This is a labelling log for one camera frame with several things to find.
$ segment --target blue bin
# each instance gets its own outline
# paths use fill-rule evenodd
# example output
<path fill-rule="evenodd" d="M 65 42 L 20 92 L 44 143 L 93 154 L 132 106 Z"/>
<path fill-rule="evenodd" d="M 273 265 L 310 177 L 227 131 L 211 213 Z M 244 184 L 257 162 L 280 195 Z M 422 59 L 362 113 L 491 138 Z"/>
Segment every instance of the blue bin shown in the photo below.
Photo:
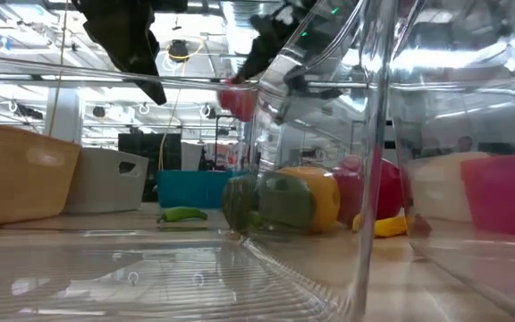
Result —
<path fill-rule="evenodd" d="M 158 203 L 162 208 L 194 207 L 219 209 L 230 178 L 241 172 L 159 171 Z"/>

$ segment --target person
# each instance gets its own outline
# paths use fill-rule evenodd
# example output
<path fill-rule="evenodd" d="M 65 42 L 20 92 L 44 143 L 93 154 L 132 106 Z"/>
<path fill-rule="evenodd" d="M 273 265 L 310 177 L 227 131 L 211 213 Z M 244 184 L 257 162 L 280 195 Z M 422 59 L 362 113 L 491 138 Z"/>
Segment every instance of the person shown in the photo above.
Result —
<path fill-rule="evenodd" d="M 472 138 L 469 136 L 463 136 L 458 138 L 458 146 L 456 152 L 470 152 L 474 146 Z"/>

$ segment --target tan basket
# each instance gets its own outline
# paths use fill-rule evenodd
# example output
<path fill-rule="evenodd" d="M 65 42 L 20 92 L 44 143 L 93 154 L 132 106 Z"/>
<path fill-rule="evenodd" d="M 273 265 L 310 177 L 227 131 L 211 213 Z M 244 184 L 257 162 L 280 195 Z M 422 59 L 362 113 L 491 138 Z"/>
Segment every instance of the tan basket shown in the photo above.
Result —
<path fill-rule="evenodd" d="M 0 126 L 0 224 L 58 215 L 80 146 Z"/>
<path fill-rule="evenodd" d="M 410 161 L 410 188 L 415 214 L 425 218 L 469 223 L 469 202 L 460 178 L 460 164 L 489 157 L 483 152 L 452 153 Z"/>

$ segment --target pink bin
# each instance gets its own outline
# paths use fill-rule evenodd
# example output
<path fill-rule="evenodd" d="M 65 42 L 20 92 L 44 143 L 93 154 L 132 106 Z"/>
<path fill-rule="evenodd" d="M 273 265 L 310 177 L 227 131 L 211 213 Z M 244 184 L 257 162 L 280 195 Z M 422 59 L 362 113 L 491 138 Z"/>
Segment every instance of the pink bin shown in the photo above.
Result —
<path fill-rule="evenodd" d="M 469 160 L 461 166 L 476 228 L 515 234 L 515 156 Z"/>

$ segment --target plastic bin wall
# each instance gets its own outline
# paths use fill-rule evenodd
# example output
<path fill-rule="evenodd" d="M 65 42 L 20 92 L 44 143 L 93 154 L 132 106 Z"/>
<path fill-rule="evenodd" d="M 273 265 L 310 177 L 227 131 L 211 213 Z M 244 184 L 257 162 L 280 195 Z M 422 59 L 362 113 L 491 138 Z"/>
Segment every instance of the plastic bin wall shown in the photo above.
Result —
<path fill-rule="evenodd" d="M 418 1 L 392 59 L 411 243 L 515 315 L 515 1 Z"/>
<path fill-rule="evenodd" d="M 80 146 L 0 126 L 0 224 L 58 215 Z"/>
<path fill-rule="evenodd" d="M 338 321 L 365 308 L 385 125 L 379 88 L 396 10 L 378 0 L 317 3 L 261 79 L 250 173 L 224 196 L 250 247 L 327 299 L 319 309 Z"/>

